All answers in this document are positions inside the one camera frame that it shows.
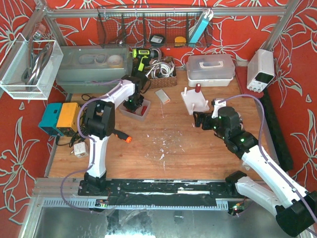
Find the large red spring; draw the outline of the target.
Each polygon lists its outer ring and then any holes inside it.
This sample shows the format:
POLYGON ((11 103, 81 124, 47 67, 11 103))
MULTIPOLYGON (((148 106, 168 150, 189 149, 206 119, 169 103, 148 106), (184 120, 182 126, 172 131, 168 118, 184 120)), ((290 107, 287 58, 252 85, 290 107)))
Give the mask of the large red spring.
POLYGON ((196 86, 195 86, 195 92, 196 93, 199 93, 201 91, 201 84, 196 84, 196 86))

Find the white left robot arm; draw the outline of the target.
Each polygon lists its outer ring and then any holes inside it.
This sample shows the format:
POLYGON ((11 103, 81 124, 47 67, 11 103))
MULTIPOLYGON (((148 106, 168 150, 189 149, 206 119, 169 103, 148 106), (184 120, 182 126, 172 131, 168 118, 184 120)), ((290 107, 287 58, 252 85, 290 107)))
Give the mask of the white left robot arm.
POLYGON ((80 181, 79 195, 98 196, 106 191, 106 147, 110 136, 114 134, 126 142, 131 141, 127 134, 115 129, 115 109, 120 104, 131 112, 139 109, 148 81, 144 73, 125 75, 112 90, 83 105, 82 108, 87 109, 83 122, 90 142, 90 158, 84 179, 80 181))

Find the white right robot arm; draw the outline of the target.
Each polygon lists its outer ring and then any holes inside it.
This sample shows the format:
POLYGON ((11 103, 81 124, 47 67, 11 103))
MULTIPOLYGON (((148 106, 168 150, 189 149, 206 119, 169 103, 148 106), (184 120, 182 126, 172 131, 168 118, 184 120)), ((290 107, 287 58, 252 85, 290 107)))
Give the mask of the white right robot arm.
POLYGON ((222 107, 212 113, 194 112, 196 127, 213 130, 226 148, 251 167, 268 185, 265 188, 242 171, 226 177, 230 192, 252 199, 271 213, 280 228, 296 237, 317 221, 317 193, 309 192, 295 182, 267 154, 259 141, 242 127, 233 107, 222 107))

